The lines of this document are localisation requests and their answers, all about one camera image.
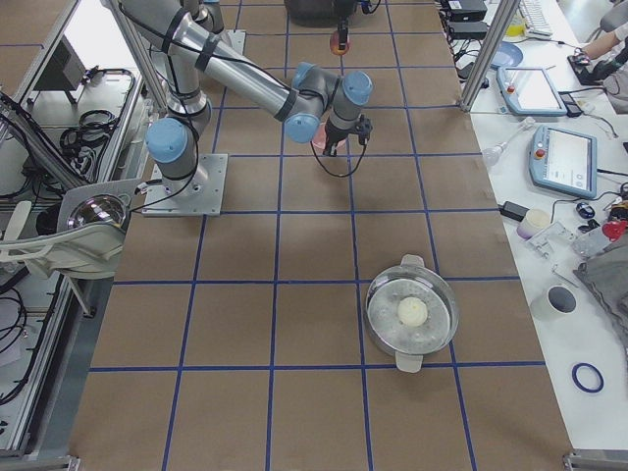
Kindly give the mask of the person hand at desk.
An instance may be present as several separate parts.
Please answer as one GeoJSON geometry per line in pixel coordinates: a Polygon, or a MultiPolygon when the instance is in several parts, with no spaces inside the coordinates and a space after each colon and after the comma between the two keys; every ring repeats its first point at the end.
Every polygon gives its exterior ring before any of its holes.
{"type": "Polygon", "coordinates": [[[611,51],[615,46],[620,44],[620,39],[614,32],[607,32],[601,35],[594,41],[590,42],[582,48],[582,52],[585,53],[590,59],[596,60],[604,54],[611,51]]]}

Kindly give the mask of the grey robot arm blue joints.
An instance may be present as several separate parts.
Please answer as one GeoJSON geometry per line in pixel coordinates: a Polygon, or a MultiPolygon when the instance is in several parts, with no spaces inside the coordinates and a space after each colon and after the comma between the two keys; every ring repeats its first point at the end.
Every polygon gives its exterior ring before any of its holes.
{"type": "Polygon", "coordinates": [[[177,1],[121,1],[119,7],[157,50],[265,109],[294,142],[312,144],[324,115],[342,130],[364,115],[374,84],[361,71],[340,76],[301,62],[286,85],[199,25],[177,1]]]}

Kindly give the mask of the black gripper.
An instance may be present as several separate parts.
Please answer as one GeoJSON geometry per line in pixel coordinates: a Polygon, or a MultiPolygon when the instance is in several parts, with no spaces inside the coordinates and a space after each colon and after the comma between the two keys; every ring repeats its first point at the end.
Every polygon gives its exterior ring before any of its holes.
{"type": "Polygon", "coordinates": [[[342,130],[334,125],[331,121],[325,124],[325,156],[336,156],[339,143],[347,139],[351,134],[358,137],[358,143],[362,147],[366,147],[372,131],[372,123],[365,115],[360,115],[347,130],[342,130]]]}

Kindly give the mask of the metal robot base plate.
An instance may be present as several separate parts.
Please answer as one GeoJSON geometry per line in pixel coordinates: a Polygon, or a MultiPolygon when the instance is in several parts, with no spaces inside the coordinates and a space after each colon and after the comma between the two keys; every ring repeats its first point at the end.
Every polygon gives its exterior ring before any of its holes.
{"type": "Polygon", "coordinates": [[[161,180],[146,190],[141,213],[146,217],[219,216],[221,213],[228,154],[200,154],[196,174],[180,193],[186,180],[164,179],[158,164],[154,164],[151,178],[161,180]]]}

